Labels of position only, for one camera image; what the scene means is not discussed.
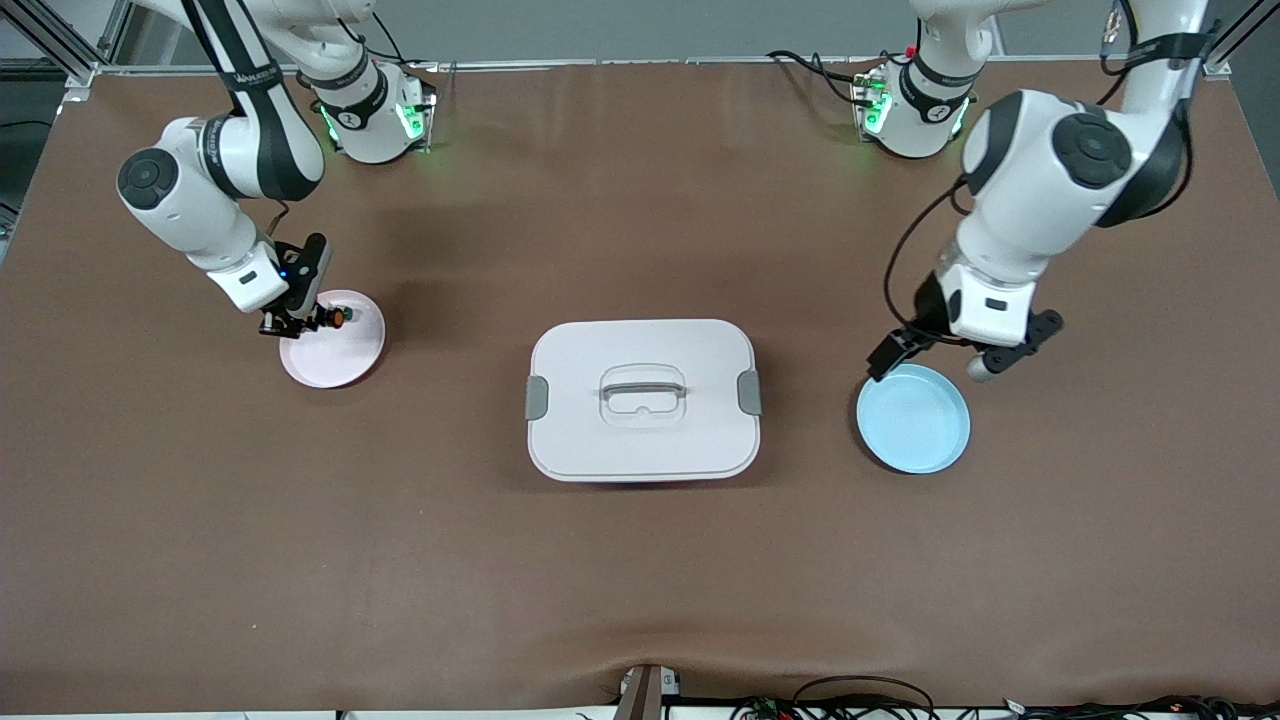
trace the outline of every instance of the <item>wire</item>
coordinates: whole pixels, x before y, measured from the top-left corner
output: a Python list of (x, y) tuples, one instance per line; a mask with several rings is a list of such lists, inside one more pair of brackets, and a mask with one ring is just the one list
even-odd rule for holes
[(280, 211), (274, 218), (271, 218), (271, 224), (266, 225), (268, 236), (274, 236), (276, 225), (279, 225), (280, 220), (289, 214), (289, 205), (285, 201), (276, 200), (276, 202), (280, 204)]
[(399, 61), (403, 65), (406, 63), (404, 54), (399, 51), (399, 44), (396, 42), (396, 37), (392, 36), (392, 31), (387, 29), (387, 23), (378, 17), (378, 13), (374, 13), (374, 22), (378, 23), (379, 28), (381, 28), (383, 35), (385, 35), (387, 40), (392, 44), (392, 51), (396, 53), (396, 56), (399, 58)]
[[(902, 327), (910, 328), (913, 332), (919, 333), (919, 334), (922, 334), (922, 336), (932, 340), (933, 342), (940, 342), (942, 345), (959, 345), (961, 347), (963, 346), (969, 346), (969, 345), (973, 345), (973, 343), (970, 341), (968, 341), (968, 340), (964, 340), (964, 338), (956, 338), (956, 337), (950, 337), (950, 336), (943, 336), (943, 334), (938, 334), (938, 333), (923, 331), (923, 329), (915, 327), (910, 320), (908, 320), (906, 316), (904, 316), (902, 313), (899, 311), (897, 305), (893, 302), (893, 292), (892, 292), (892, 290), (891, 290), (890, 286), (892, 284), (892, 279), (893, 279), (893, 268), (897, 265), (897, 256), (901, 255), (902, 247), (906, 245), (906, 241), (915, 232), (915, 228), (920, 227), (920, 223), (923, 223), (924, 219), (928, 218), (929, 214), (933, 213), (933, 210), (936, 210), (938, 208), (938, 205), (942, 205), (942, 202), (945, 200), (947, 200), (948, 197), (951, 197), (952, 202), (955, 202), (955, 193), (956, 193), (956, 191), (960, 190), (961, 187), (964, 187), (966, 184), (966, 182), (968, 182), (968, 179), (965, 178), (965, 176), (960, 176), (959, 178), (956, 178), (956, 181), (954, 183), (951, 183), (951, 187), (948, 187), (946, 190), (946, 192), (943, 192), (942, 195), (940, 195), (936, 199), (933, 199), (933, 201), (929, 202), (929, 205), (924, 209), (924, 211), (922, 211), (919, 215), (916, 215), (915, 219), (911, 220), (911, 224), (906, 227), (906, 232), (902, 233), (902, 237), (899, 238), (897, 245), (893, 246), (893, 254), (888, 256), (888, 265), (884, 266), (884, 288), (883, 288), (884, 290), (884, 304), (888, 306), (888, 311), (893, 314), (893, 319), (896, 319), (899, 323), (901, 323)], [(933, 701), (932, 701), (932, 698), (929, 698), (931, 707), (932, 707), (932, 703), (933, 703)]]
[[(822, 69), (819, 69), (818, 65), (812, 64), (809, 60), (805, 60), (804, 58), (801, 58), (800, 55), (796, 55), (795, 53), (792, 53), (790, 50), (774, 50), (773, 53), (769, 53), (768, 55), (765, 55), (765, 58), (773, 58), (774, 60), (777, 60), (778, 58), (786, 58), (788, 60), (795, 60), (796, 63), (800, 64), (800, 67), (803, 67), (804, 69), (809, 70), (810, 73), (823, 74)], [(827, 70), (826, 74), (829, 76), (832, 79), (838, 79), (840, 82), (854, 82), (854, 79), (855, 79), (854, 76), (846, 76), (846, 74), (841, 74), (841, 73), (833, 73), (831, 70)]]
[(836, 94), (836, 97), (840, 97), (845, 102), (849, 102), (850, 105), (856, 105), (859, 108), (870, 108), (872, 106), (872, 102), (868, 101), (868, 100), (855, 99), (855, 97), (851, 97), (851, 96), (845, 95), (844, 92), (841, 92), (841, 90), (838, 87), (836, 87), (836, 81), (852, 83), (852, 82), (856, 82), (856, 76), (846, 76), (846, 74), (842, 74), (842, 73), (833, 73), (833, 72), (828, 70), (827, 65), (824, 65), (822, 63), (822, 55), (819, 55), (817, 53), (813, 54), (813, 58), (810, 60), (805, 60), (804, 58), (801, 58), (800, 55), (796, 55), (795, 53), (792, 53), (790, 50), (774, 50), (773, 53), (769, 53), (768, 55), (765, 55), (765, 58), (773, 58), (774, 60), (777, 60), (778, 58), (786, 58), (788, 60), (795, 60), (796, 63), (800, 64), (801, 68), (809, 70), (810, 73), (817, 73), (817, 74), (822, 76), (823, 79), (827, 81), (827, 87), (829, 87), (831, 91)]
[(46, 128), (52, 128), (54, 123), (47, 120), (17, 120), (13, 123), (3, 123), (0, 124), (0, 128), (15, 128), (19, 126), (45, 126)]
[(870, 108), (872, 106), (872, 101), (870, 100), (854, 99), (854, 97), (851, 97), (851, 96), (845, 95), (844, 92), (841, 92), (840, 88), (836, 87), (836, 83), (832, 79), (831, 73), (827, 72), (827, 67), (822, 64), (822, 58), (817, 53), (813, 54), (813, 61), (814, 61), (814, 64), (818, 65), (818, 72), (822, 73), (823, 79), (827, 81), (827, 87), (829, 87), (831, 91), (836, 94), (836, 97), (840, 97), (845, 102), (849, 102), (850, 105), (856, 105), (859, 108)]
[[(1129, 4), (1129, 0), (1119, 0), (1119, 1), (1120, 1), (1120, 8), (1124, 12), (1124, 24), (1129, 28), (1129, 47), (1133, 49), (1134, 45), (1138, 45), (1138, 23), (1134, 19), (1133, 5)], [(1111, 88), (1107, 90), (1106, 94), (1097, 102), (1094, 102), (1094, 105), (1103, 105), (1106, 104), (1107, 100), (1111, 100), (1111, 97), (1114, 97), (1116, 92), (1120, 91), (1120, 86), (1123, 86), (1125, 78), (1129, 77), (1130, 68), (1123, 68), (1112, 74), (1111, 68), (1107, 65), (1106, 55), (1100, 54), (1098, 61), (1102, 65), (1103, 74), (1116, 78), (1116, 81), (1111, 83)]]
[(378, 50), (374, 50), (374, 49), (369, 47), (369, 42), (367, 42), (367, 40), (365, 38), (364, 35), (358, 35), (355, 31), (352, 31), (351, 26), (348, 26), (346, 23), (346, 20), (343, 20), (342, 18), (334, 18), (334, 19), (338, 20), (339, 26), (342, 26), (342, 29), (343, 29), (343, 32), (347, 33), (347, 37), (349, 37), (351, 40), (353, 40), (353, 41), (364, 45), (365, 50), (369, 51), (369, 54), (372, 55), (372, 56), (375, 56), (375, 58), (381, 58), (384, 60), (394, 60), (397, 65), (411, 65), (413, 63), (425, 63), (426, 61), (426, 60), (421, 60), (421, 59), (412, 59), (412, 60), (406, 59), (404, 54), (401, 53), (401, 50), (399, 50), (399, 44), (396, 42), (396, 37), (390, 33), (389, 29), (387, 29), (387, 23), (384, 23), (383, 19), (378, 17), (378, 13), (374, 13), (372, 15), (374, 15), (374, 22), (378, 23), (378, 27), (381, 28), (383, 35), (387, 36), (388, 41), (390, 41), (392, 50), (394, 50), (394, 54), (392, 54), (392, 53), (380, 53)]

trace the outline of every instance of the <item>plate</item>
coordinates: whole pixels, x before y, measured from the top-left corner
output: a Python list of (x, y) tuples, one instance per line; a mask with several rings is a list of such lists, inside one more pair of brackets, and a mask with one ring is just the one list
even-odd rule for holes
[(329, 290), (316, 296), (325, 306), (351, 307), (340, 328), (320, 328), (298, 340), (280, 338), (280, 363), (307, 387), (334, 388), (364, 377), (383, 354), (387, 324), (378, 305), (353, 290)]
[(902, 364), (858, 393), (858, 432), (876, 457), (913, 474), (937, 473), (969, 445), (969, 406), (951, 380)]

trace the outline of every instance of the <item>gray clip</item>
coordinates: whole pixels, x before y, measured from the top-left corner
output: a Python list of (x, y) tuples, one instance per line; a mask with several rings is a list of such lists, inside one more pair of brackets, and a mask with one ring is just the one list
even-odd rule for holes
[(760, 374), (755, 370), (742, 370), (737, 377), (737, 407), (748, 415), (760, 416)]
[(525, 380), (525, 419), (530, 423), (547, 414), (547, 378), (529, 375)]

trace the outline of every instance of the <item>brown table surface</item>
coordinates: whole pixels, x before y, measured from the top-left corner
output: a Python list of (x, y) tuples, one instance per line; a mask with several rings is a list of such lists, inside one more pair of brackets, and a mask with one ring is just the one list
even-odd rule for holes
[[(979, 87), (1106, 85), (1082, 61)], [(389, 322), (376, 372), (330, 392), (115, 197), (173, 115), (227, 106), (218, 81), (104, 77), (64, 109), (0, 274), (0, 710), (591, 703), (641, 661), (686, 694), (837, 673), (954, 705), (1280, 694), (1280, 205), (1228, 83), (1198, 95), (1185, 199), (1053, 264), (1038, 306), (1068, 328), (1039, 356), (988, 386), (963, 351), (922, 359), (973, 414), (933, 477), (877, 466), (849, 407), (892, 327), (888, 251), (959, 145), (859, 145), (820, 78), (769, 65), (440, 91), (433, 152), (330, 158), (282, 223), (328, 233), (326, 286)], [(908, 247), (904, 302), (955, 222)], [(755, 464), (541, 477), (538, 337), (669, 316), (755, 343)]]

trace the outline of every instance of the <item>light blue plate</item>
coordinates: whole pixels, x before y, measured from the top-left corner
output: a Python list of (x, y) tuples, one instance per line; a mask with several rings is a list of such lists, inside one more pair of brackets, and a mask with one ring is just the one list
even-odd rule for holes
[(858, 393), (858, 432), (884, 464), (904, 473), (937, 473), (969, 445), (969, 406), (951, 380), (902, 364)]

